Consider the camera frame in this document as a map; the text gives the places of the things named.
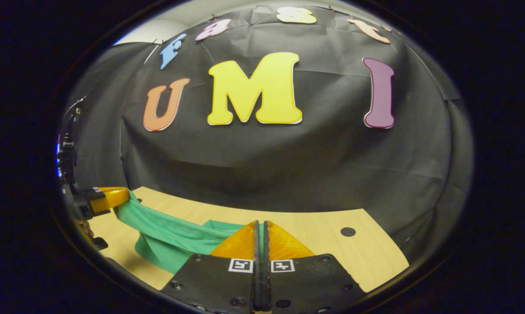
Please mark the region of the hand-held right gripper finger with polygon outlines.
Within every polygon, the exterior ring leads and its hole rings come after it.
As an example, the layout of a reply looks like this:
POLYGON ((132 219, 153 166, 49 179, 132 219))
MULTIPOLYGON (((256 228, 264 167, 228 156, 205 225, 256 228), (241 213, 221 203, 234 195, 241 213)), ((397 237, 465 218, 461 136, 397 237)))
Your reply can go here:
POLYGON ((192 254, 161 290, 203 314, 254 314, 260 300, 260 223, 247 235, 250 258, 192 254))
POLYGON ((345 314, 366 296, 332 254, 310 254, 278 225, 264 223, 264 270, 273 314, 345 314))

